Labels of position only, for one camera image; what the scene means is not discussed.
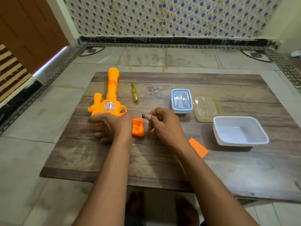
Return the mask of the clear yellowish container lid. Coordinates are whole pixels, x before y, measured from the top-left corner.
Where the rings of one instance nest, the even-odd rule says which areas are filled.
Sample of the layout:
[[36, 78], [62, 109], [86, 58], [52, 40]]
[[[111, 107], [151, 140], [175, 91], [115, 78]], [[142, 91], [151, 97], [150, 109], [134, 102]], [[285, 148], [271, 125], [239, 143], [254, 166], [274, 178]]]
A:
[[196, 119], [200, 122], [213, 122], [218, 116], [224, 116], [217, 97], [210, 94], [195, 94], [193, 96], [193, 107]]

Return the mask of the orange toy gun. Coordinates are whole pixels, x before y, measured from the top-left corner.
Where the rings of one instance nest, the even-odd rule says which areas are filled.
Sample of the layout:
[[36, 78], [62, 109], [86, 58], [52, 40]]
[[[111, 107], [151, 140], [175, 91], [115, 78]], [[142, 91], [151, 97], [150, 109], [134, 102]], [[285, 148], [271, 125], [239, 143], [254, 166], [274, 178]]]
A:
[[[106, 99], [102, 100], [102, 94], [94, 94], [94, 103], [88, 108], [91, 115], [99, 113], [110, 113], [115, 116], [121, 116], [127, 112], [126, 106], [121, 105], [117, 100], [119, 70], [117, 68], [110, 68], [108, 70], [108, 85]], [[132, 135], [138, 137], [145, 136], [145, 126], [143, 118], [133, 118]]]

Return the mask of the person's left hand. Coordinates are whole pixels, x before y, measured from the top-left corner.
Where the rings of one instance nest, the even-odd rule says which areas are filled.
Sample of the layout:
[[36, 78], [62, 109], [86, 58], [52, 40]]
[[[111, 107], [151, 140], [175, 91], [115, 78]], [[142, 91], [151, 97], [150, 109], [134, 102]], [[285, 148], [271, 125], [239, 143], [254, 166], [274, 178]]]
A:
[[111, 143], [113, 141], [120, 141], [125, 143], [132, 142], [132, 114], [125, 113], [121, 116], [115, 116], [110, 114], [109, 117], [110, 127], [111, 127]]

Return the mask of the orange battery cover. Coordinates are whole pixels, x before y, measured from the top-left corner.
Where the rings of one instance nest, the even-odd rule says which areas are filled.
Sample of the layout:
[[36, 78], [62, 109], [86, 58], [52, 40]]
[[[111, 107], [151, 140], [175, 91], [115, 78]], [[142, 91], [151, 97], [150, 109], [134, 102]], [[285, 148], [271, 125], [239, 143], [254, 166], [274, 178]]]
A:
[[204, 158], [208, 154], [209, 151], [195, 139], [190, 138], [189, 143], [201, 158]]

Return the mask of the white plastic container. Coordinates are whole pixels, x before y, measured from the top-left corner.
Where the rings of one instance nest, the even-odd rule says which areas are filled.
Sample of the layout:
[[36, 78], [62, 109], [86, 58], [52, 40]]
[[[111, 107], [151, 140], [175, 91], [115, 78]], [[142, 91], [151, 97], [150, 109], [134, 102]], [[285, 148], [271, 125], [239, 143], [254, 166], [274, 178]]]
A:
[[246, 116], [217, 116], [213, 132], [222, 146], [253, 147], [269, 143], [269, 137], [257, 119]]

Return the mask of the person's right forearm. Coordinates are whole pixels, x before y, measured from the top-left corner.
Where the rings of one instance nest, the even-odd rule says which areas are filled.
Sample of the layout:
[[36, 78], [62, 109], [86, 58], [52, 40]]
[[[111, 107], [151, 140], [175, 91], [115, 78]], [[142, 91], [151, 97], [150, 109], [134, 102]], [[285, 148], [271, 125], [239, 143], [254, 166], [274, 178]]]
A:
[[259, 226], [188, 141], [174, 148], [207, 226]]

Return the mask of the person's left forearm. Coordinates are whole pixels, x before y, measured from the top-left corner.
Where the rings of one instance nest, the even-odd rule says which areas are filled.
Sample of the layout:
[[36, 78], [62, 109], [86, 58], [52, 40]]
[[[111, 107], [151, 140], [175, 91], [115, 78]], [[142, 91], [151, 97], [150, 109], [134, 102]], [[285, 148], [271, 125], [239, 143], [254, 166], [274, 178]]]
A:
[[72, 226], [124, 226], [132, 136], [115, 137], [104, 164]]

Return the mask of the person's right hand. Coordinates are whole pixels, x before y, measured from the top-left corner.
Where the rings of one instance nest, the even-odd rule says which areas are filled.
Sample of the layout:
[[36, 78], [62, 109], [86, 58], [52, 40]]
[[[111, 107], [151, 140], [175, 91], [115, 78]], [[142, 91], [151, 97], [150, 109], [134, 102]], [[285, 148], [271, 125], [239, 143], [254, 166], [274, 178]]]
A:
[[175, 152], [191, 148], [182, 129], [179, 117], [174, 111], [158, 107], [148, 114], [156, 116], [157, 121], [148, 121], [148, 131], [152, 131], [168, 147]]

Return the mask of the brown wooden door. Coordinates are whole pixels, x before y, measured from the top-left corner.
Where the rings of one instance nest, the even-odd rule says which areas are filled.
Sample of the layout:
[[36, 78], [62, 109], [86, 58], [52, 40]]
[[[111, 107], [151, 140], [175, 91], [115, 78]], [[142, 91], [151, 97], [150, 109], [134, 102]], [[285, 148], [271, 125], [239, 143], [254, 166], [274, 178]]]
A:
[[0, 41], [31, 74], [69, 45], [46, 0], [0, 0]]

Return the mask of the wooden slatted panel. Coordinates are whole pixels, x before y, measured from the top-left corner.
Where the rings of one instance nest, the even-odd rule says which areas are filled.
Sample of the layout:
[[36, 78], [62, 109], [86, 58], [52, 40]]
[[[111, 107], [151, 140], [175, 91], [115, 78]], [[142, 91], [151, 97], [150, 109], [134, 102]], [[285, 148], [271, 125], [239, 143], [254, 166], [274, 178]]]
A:
[[31, 77], [32, 74], [0, 41], [0, 103]]

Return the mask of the small clear blue-lidded container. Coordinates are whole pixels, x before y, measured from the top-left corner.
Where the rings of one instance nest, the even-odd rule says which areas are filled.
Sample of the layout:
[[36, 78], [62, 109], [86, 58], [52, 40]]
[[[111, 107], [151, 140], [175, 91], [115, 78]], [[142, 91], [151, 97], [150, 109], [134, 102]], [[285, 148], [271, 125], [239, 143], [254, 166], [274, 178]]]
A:
[[171, 91], [171, 109], [176, 114], [188, 114], [193, 111], [191, 92], [188, 89], [173, 89]]

